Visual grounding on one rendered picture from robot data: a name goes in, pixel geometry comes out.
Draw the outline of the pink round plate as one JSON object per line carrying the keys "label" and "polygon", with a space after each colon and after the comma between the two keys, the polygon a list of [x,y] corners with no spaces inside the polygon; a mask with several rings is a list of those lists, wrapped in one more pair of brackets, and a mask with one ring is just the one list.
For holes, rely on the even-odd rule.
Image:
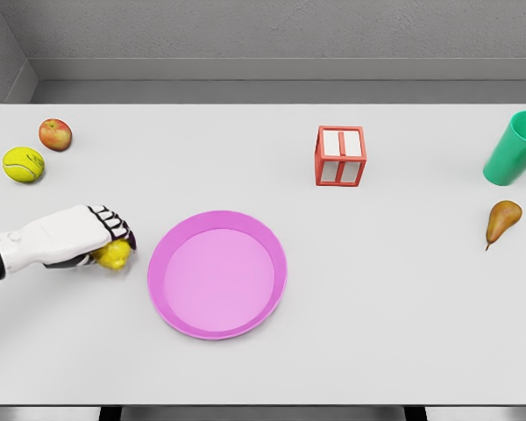
{"label": "pink round plate", "polygon": [[169,230],[153,250],[147,286],[153,307],[176,331],[230,339],[262,324],[288,278],[281,242],[244,213],[213,210]]}

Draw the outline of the green plastic cup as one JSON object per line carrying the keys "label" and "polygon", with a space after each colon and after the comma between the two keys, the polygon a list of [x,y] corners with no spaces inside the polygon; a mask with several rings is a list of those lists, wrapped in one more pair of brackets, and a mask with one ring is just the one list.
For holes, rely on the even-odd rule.
{"label": "green plastic cup", "polygon": [[487,160],[483,175],[493,184],[508,186],[526,171],[526,111],[512,116]]}

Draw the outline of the red and white cube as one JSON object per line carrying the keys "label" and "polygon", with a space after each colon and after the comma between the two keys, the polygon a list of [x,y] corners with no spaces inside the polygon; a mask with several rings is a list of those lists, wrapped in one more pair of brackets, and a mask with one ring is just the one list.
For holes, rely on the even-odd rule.
{"label": "red and white cube", "polygon": [[367,162],[363,127],[320,125],[314,158],[317,186],[358,187]]}

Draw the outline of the brown pear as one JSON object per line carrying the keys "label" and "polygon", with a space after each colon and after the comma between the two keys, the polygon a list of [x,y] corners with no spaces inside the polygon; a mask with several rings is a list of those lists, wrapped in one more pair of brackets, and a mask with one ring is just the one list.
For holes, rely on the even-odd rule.
{"label": "brown pear", "polygon": [[496,203],[490,210],[486,230],[486,248],[496,242],[501,235],[515,225],[522,217],[522,207],[510,200]]}

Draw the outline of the yellow lemon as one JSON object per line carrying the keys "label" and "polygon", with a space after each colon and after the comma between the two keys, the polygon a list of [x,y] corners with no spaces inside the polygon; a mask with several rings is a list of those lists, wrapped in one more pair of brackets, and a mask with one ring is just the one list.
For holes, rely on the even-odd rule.
{"label": "yellow lemon", "polygon": [[103,268],[121,270],[124,268],[131,251],[132,248],[125,239],[117,239],[95,250],[91,256]]}

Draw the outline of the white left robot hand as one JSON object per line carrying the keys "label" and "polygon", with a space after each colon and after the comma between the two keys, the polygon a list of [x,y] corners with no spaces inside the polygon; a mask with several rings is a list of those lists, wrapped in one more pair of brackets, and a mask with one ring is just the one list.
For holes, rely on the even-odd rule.
{"label": "white left robot hand", "polygon": [[37,227],[39,262],[46,268],[87,266],[92,253],[116,240],[137,249],[130,226],[103,205],[76,205],[34,222]]}

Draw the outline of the yellow tennis ball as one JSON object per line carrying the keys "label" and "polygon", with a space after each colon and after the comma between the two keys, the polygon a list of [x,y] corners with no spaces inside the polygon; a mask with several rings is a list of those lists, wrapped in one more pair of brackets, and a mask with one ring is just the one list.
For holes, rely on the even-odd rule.
{"label": "yellow tennis ball", "polygon": [[9,150],[2,163],[5,174],[15,182],[36,182],[45,170],[45,161],[41,154],[25,146]]}

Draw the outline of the red yellow apple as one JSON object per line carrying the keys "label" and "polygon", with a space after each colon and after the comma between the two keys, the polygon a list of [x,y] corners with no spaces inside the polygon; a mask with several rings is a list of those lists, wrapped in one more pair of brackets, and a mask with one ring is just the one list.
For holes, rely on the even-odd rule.
{"label": "red yellow apple", "polygon": [[68,124],[57,118],[49,118],[40,124],[38,137],[43,146],[63,152],[70,147],[73,134]]}

